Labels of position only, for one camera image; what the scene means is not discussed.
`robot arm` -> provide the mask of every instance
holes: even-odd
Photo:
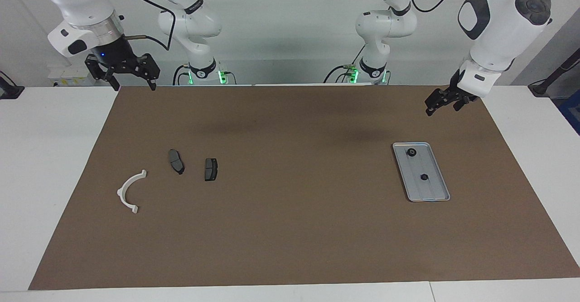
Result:
[[[466,0],[458,22],[474,45],[448,89],[437,89],[427,98],[427,115],[452,102],[460,110],[485,97],[549,24],[550,9],[551,0]]]
[[[356,61],[360,71],[358,82],[378,84],[385,74],[390,47],[387,38],[410,36],[417,27],[417,16],[411,10],[411,0],[383,0],[388,10],[365,12],[358,16],[356,30],[365,41],[361,58]]]
[[[50,44],[66,57],[91,51],[85,64],[95,79],[120,85],[114,73],[132,73],[147,80],[155,90],[159,67],[149,54],[135,56],[124,38],[124,30],[108,0],[51,0],[60,8],[64,21],[50,34]]]
[[[189,69],[196,83],[221,79],[218,63],[211,53],[205,38],[218,36],[222,23],[203,0],[168,0],[174,7],[176,24],[173,38],[186,49]],[[159,15],[161,30],[170,34],[172,18],[168,14]]]

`green light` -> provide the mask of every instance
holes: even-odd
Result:
[[[350,83],[357,83],[358,81],[358,69],[356,67],[353,68],[353,74],[350,76]]]
[[[217,74],[219,75],[219,81],[222,85],[227,83],[227,76],[223,74],[221,70],[218,70]]]

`white curved object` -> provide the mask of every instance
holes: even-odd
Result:
[[[125,200],[125,193],[127,193],[127,189],[131,186],[131,184],[133,184],[137,180],[145,178],[146,176],[147,176],[147,171],[143,170],[141,173],[130,177],[129,180],[127,180],[125,182],[125,184],[123,184],[123,186],[116,191],[116,195],[118,195],[120,197],[123,205],[131,208],[131,211],[133,211],[133,214],[137,213],[137,211],[139,210],[139,207],[137,207],[135,205],[131,205],[130,203],[128,203],[127,200]]]

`gray tray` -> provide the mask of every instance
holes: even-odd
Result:
[[[451,198],[428,143],[394,143],[393,151],[410,201],[448,201]]]

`black base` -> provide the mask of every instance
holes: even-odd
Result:
[[[530,89],[530,91],[532,92],[532,94],[534,94],[534,96],[536,97],[550,97],[548,96],[547,92],[545,89],[540,88],[538,89],[540,85],[528,85],[528,89]]]
[[[20,96],[20,94],[24,91],[23,86],[14,86],[16,91],[12,94],[4,93],[0,96],[0,100],[16,100]]]

